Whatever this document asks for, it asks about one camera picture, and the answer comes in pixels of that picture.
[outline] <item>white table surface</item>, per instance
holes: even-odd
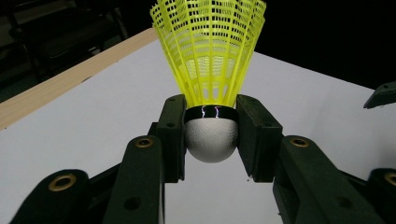
[[[366,179],[374,168],[396,168],[396,105],[363,109],[373,90],[254,53],[241,93],[259,99],[285,135],[314,140],[343,171]],[[176,94],[157,40],[1,131],[0,223],[47,175],[94,176],[119,163]],[[215,164],[187,153],[186,180],[166,185],[166,223],[282,223],[272,184],[247,180],[237,151]]]

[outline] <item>shuttlecock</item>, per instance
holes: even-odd
[[[262,0],[158,0],[150,11],[186,97],[186,147],[200,161],[223,161],[236,148],[238,115],[233,106],[265,8]]]

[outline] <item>screw hole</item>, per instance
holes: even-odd
[[[62,191],[69,189],[76,183],[76,176],[73,174],[58,175],[49,183],[50,191]]]
[[[140,207],[142,200],[139,197],[132,197],[125,201],[124,208],[129,211],[134,211]]]
[[[309,144],[304,139],[301,138],[293,138],[291,139],[291,143],[297,147],[308,147]]]
[[[393,186],[396,187],[396,173],[385,174],[385,179]]]
[[[139,141],[137,141],[135,143],[135,145],[137,147],[151,147],[152,140],[150,138],[143,138],[143,139],[140,139]]]

